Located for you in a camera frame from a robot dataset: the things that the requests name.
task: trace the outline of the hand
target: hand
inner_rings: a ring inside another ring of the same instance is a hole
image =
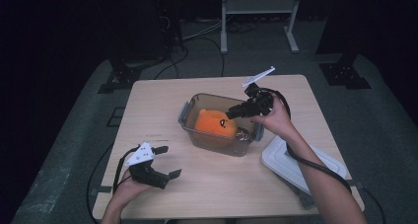
[[[137,183],[132,180],[129,169],[125,171],[121,182],[117,186],[116,192],[113,194],[110,202],[117,203],[125,207],[130,201],[135,199],[139,193],[149,189],[150,186]]]
[[[104,212],[102,224],[120,223],[120,215],[130,201],[135,199],[139,193],[149,189],[150,186],[137,183],[132,180],[129,169],[123,174],[116,192],[113,194],[110,202]]]
[[[253,122],[263,124],[265,128],[286,140],[291,134],[297,132],[297,130],[280,99],[276,95],[273,95],[273,100],[273,109],[268,115],[256,115],[250,119]]]

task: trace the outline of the table top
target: table top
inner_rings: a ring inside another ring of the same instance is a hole
[[[246,77],[138,81],[134,84],[104,173],[102,187],[111,187],[119,159],[144,141],[153,147],[169,146],[152,167],[163,174],[182,169],[165,189],[141,193],[124,209],[122,218],[188,219],[213,217],[265,217],[318,214],[305,210],[299,198],[261,162],[261,153],[273,139],[268,130],[252,142],[243,157],[197,148],[177,118],[184,103],[198,93],[246,101],[241,83]],[[283,94],[292,122],[311,145],[345,165],[314,93],[303,75],[266,76],[263,88]],[[353,187],[361,208],[364,203]],[[99,192],[93,215],[102,219],[111,192]]]

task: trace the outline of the person's left hand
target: person's left hand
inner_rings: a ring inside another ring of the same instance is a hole
[[[149,189],[151,186],[137,183],[132,180],[129,169],[125,171],[116,192],[111,198],[111,202],[125,207],[130,201],[135,199],[142,191]]]

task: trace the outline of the wire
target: wire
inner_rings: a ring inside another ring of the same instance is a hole
[[[116,189],[120,186],[120,184],[122,184],[122,183],[124,183],[124,182],[126,182],[129,178],[131,178],[132,176],[128,176],[127,178],[125,178],[125,179],[123,179],[122,181],[120,181],[118,184],[117,184],[117,186],[116,186]]]
[[[93,222],[99,224],[99,222],[96,220],[96,218],[93,216],[93,210],[92,207],[90,205],[90,199],[89,199],[89,191],[90,191],[90,184],[92,182],[93,179],[93,175],[96,172],[96,169],[99,166],[99,163],[102,161],[102,159],[104,158],[105,154],[110,150],[110,148],[113,146],[114,142],[112,142],[110,144],[110,146],[107,147],[107,149],[104,151],[104,153],[102,154],[102,156],[99,158],[99,161],[96,163],[95,167],[93,168],[92,173],[90,174],[89,177],[89,181],[87,182],[87,188],[86,188],[86,203],[87,203],[87,210],[89,211],[89,215],[92,218]]]
[[[363,183],[356,183],[357,189],[363,190],[369,197],[372,198],[372,200],[375,202],[375,204],[378,206],[379,211],[381,212],[382,216],[382,223],[386,223],[386,215],[384,214],[383,207],[379,203],[378,199],[363,185]]]
[[[172,59],[172,55],[169,55],[169,61],[172,63],[172,65],[174,66],[174,70],[175,70],[175,77],[176,79],[180,78],[180,70],[178,69],[176,62],[173,61]]]
[[[286,109],[286,112],[287,112],[287,114],[289,115],[289,117],[291,117],[291,112],[290,112],[290,107],[289,107],[289,104],[287,103],[287,101],[286,101],[286,99],[285,99],[285,97],[281,94],[281,93],[279,93],[278,91],[274,91],[274,90],[271,90],[271,89],[267,89],[267,88],[256,88],[256,89],[252,89],[252,90],[248,90],[249,92],[252,92],[252,91],[265,91],[265,92],[269,92],[269,93],[273,93],[273,94],[275,94],[281,101],[282,101],[282,103],[283,103],[283,106],[285,107],[285,109]],[[302,158],[302,157],[300,157],[300,156],[298,156],[293,150],[292,150],[292,148],[289,146],[289,144],[288,143],[286,143],[286,147],[287,147],[287,150],[288,150],[288,153],[289,153],[289,155],[293,158],[293,159],[295,159],[296,161],[298,161],[298,162],[300,162],[300,163],[303,163],[303,164],[305,164],[305,165],[307,165],[307,166],[309,166],[309,167],[311,167],[311,168],[314,168],[314,169],[317,169],[317,170],[319,170],[319,171],[321,171],[321,172],[324,172],[324,173],[326,173],[327,175],[329,175],[329,176],[331,176],[331,177],[333,177],[333,178],[335,178],[336,180],[338,180],[339,182],[341,182],[347,189],[348,189],[348,191],[350,191],[350,193],[352,193],[352,190],[351,190],[351,188],[350,188],[350,185],[347,183],[347,181],[345,181],[342,177],[340,177],[338,174],[336,174],[335,172],[333,172],[332,170],[330,170],[329,168],[327,168],[327,167],[324,167],[324,166],[321,166],[321,165],[319,165],[319,164],[317,164],[317,163],[314,163],[314,162],[311,162],[311,161],[309,161],[309,160],[306,160],[306,159],[304,159],[304,158]]]
[[[183,37],[182,40],[185,41],[185,40],[188,40],[188,39],[191,39],[191,38],[194,38],[194,37],[200,37],[200,36],[209,34],[211,32],[214,32],[214,31],[216,31],[217,29],[219,29],[221,27],[221,24],[222,24],[222,22],[219,21],[215,25],[213,25],[213,26],[211,26],[211,27],[209,27],[207,29],[204,29],[204,30],[200,31],[197,34],[194,34],[194,35],[191,35],[191,36],[188,36],[188,37]]]
[[[182,62],[184,59],[185,59],[185,57],[187,57],[187,55],[188,55],[188,49],[184,46],[183,47],[184,48],[184,50],[185,50],[185,55],[183,56],[183,58],[181,58],[179,61],[177,61],[177,62],[173,62],[172,61],[172,64],[171,65],[169,65],[169,66],[167,66],[167,67],[165,67],[164,69],[162,69],[155,77],[154,77],[154,80],[157,80],[158,79],[158,77],[162,74],[162,73],[164,73],[164,71],[166,71],[167,69],[169,69],[169,68],[171,68],[171,67],[173,67],[174,66],[174,68],[175,68],[175,72],[176,72],[176,74],[177,74],[177,76],[179,77],[179,71],[178,71],[178,68],[177,68],[177,64],[178,63],[180,63],[180,62]]]
[[[117,164],[116,174],[114,175],[114,180],[113,180],[113,193],[116,192],[117,187],[119,186],[119,184],[124,182],[124,180],[120,183],[118,183],[117,181],[119,181],[120,171],[122,171],[123,162],[125,161],[126,156],[129,155],[129,153],[132,153],[132,152],[135,152],[136,150],[138,150],[138,147],[130,149],[119,159],[119,164]]]

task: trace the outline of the black cable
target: black cable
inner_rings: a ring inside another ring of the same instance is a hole
[[[122,171],[123,162],[125,161],[126,156],[129,155],[129,153],[135,152],[137,149],[138,147],[130,149],[119,159],[119,164],[117,164],[116,174],[114,175],[114,180],[113,180],[113,193],[116,192],[119,184],[124,182],[122,181],[119,183],[118,181],[119,181],[120,172]]]
[[[180,70],[178,69],[177,65],[175,64],[175,62],[172,59],[170,59],[170,62],[172,63],[172,65],[174,65],[176,79],[179,79],[180,78]]]
[[[177,62],[174,62],[174,63],[172,63],[171,65],[169,65],[169,66],[167,66],[167,67],[165,67],[164,69],[162,69],[155,77],[154,77],[154,80],[157,80],[158,79],[158,77],[162,74],[162,73],[164,73],[164,71],[166,71],[167,69],[169,69],[169,68],[171,68],[171,67],[176,67],[176,65],[178,64],[178,63],[180,63],[180,62],[182,62],[184,59],[185,59],[185,57],[187,57],[187,55],[188,55],[188,49],[184,46],[183,47],[184,48],[184,50],[185,50],[185,55],[184,55],[184,57],[182,58],[182,59],[180,59],[179,61],[177,61]]]
[[[286,112],[288,113],[288,115],[289,115],[289,117],[291,117],[291,113],[290,113],[290,107],[289,107],[289,104],[287,103],[287,101],[286,101],[286,99],[285,99],[285,97],[281,94],[281,93],[279,93],[278,91],[274,91],[274,90],[271,90],[271,89],[267,89],[267,88],[256,88],[256,89],[253,89],[253,90],[248,90],[249,92],[251,92],[251,91],[266,91],[266,92],[269,92],[269,93],[273,93],[273,94],[275,94],[281,101],[282,101],[282,103],[283,103],[283,106],[285,107],[285,109],[286,109]],[[309,166],[309,167],[311,167],[311,168],[314,168],[314,169],[317,169],[317,170],[319,170],[319,171],[321,171],[321,172],[324,172],[324,173],[326,173],[327,175],[329,175],[329,176],[331,176],[331,177],[333,177],[333,178],[335,178],[336,180],[338,180],[339,182],[341,182],[349,191],[350,191],[350,193],[352,193],[352,190],[351,190],[351,188],[350,188],[350,185],[347,183],[347,181],[345,181],[342,177],[340,177],[338,174],[336,174],[335,172],[333,172],[332,170],[330,170],[329,168],[327,168],[327,167],[324,167],[324,166],[321,166],[320,164],[317,164],[317,163],[314,163],[314,162],[311,162],[311,161],[309,161],[309,160],[306,160],[306,159],[304,159],[304,158],[302,158],[302,157],[300,157],[300,156],[298,156],[298,155],[296,155],[295,154],[295,152],[292,150],[292,148],[289,146],[289,144],[286,142],[286,147],[287,147],[287,150],[288,150],[288,153],[289,153],[289,155],[293,158],[293,159],[295,159],[296,161],[298,161],[298,162],[300,162],[300,163],[302,163],[302,164],[304,164],[304,165],[307,165],[307,166]]]
[[[120,186],[120,184],[122,184],[122,183],[124,183],[124,182],[126,182],[129,178],[131,178],[132,176],[128,176],[127,178],[125,178],[125,179],[123,179],[122,181],[120,181],[118,184],[117,184],[117,186],[116,186],[116,189]]]
[[[378,206],[379,211],[381,212],[382,223],[385,224],[386,223],[386,215],[384,214],[383,207],[379,203],[378,199],[362,183],[356,183],[356,187],[357,187],[357,189],[363,190],[369,197],[372,198],[372,200]]]
[[[195,24],[200,24],[200,25],[208,25],[208,26],[213,26],[219,23],[219,20],[214,19],[214,20],[207,20],[207,21],[202,21],[202,20],[190,20],[188,21],[190,23],[195,23]]]
[[[95,167],[93,168],[92,173],[90,174],[89,177],[89,181],[87,182],[87,189],[86,189],[86,203],[87,203],[87,210],[89,211],[89,215],[92,218],[93,222],[99,224],[99,222],[96,220],[96,218],[93,216],[93,210],[92,207],[90,206],[90,199],[89,199],[89,191],[90,191],[90,184],[92,182],[93,179],[93,175],[96,172],[96,169],[99,166],[99,163],[102,161],[102,159],[104,158],[105,154],[110,150],[110,148],[113,146],[114,142],[112,142],[110,144],[110,146],[107,147],[107,149],[104,151],[104,153],[102,154],[102,156],[99,158],[99,161],[96,163]]]

